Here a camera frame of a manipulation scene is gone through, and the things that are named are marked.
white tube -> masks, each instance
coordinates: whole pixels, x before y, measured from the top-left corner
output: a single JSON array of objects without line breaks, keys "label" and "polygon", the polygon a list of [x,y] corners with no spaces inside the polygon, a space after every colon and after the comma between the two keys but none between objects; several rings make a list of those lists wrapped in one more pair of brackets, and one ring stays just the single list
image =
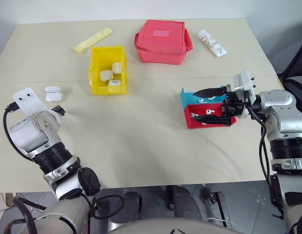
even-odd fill
[{"label": "white tube", "polygon": [[210,49],[214,55],[217,57],[221,57],[226,55],[228,52],[216,41],[214,38],[211,37],[211,35],[205,31],[201,30],[198,33],[199,39]]}]

red box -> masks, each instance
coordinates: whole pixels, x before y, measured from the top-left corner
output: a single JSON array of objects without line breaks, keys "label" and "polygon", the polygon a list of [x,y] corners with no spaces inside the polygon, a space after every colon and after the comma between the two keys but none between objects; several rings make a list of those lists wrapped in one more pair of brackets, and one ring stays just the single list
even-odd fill
[{"label": "red box", "polygon": [[171,20],[147,20],[134,43],[142,62],[180,64],[193,49],[185,23]]},{"label": "red box", "polygon": [[[210,104],[195,104],[187,105],[185,108],[185,117],[187,122],[187,127],[190,129],[193,128],[215,128],[215,127],[225,127],[223,124],[206,124],[203,125],[201,122],[198,122],[192,119],[190,113],[195,113],[200,116],[206,115],[206,110],[214,110],[213,115],[221,116],[221,105],[222,103],[210,103]],[[231,124],[234,124],[237,120],[235,117],[231,117]]]}]

white wall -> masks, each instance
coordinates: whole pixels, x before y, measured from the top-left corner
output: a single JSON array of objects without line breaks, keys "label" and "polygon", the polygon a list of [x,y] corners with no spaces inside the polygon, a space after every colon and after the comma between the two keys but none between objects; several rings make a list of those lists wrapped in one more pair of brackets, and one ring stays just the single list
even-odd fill
[{"label": "white wall", "polygon": [[0,0],[0,54],[18,23],[246,18],[276,72],[302,44],[302,0]]}]

yellow bin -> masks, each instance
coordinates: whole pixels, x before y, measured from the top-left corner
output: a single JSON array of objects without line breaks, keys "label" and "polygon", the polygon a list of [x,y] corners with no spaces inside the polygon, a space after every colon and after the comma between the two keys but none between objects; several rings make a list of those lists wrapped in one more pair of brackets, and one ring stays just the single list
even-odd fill
[{"label": "yellow bin", "polygon": [[[112,64],[114,62],[122,63],[122,73],[113,75],[113,79],[122,81],[121,86],[108,86],[108,81],[103,82],[99,79],[99,73],[105,70],[112,70]],[[126,65],[126,53],[123,46],[93,47],[89,68],[89,83],[92,94],[108,95],[127,93]]]}]

yellow packet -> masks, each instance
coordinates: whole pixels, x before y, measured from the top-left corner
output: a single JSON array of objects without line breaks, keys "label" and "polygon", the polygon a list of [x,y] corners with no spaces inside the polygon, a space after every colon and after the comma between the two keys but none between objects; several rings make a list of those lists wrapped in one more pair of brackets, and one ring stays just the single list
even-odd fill
[{"label": "yellow packet", "polygon": [[81,54],[84,49],[94,45],[101,39],[105,38],[107,35],[112,33],[113,30],[111,28],[105,27],[104,29],[100,30],[99,32],[93,34],[90,38],[87,38],[77,46],[72,47],[77,53]]}]

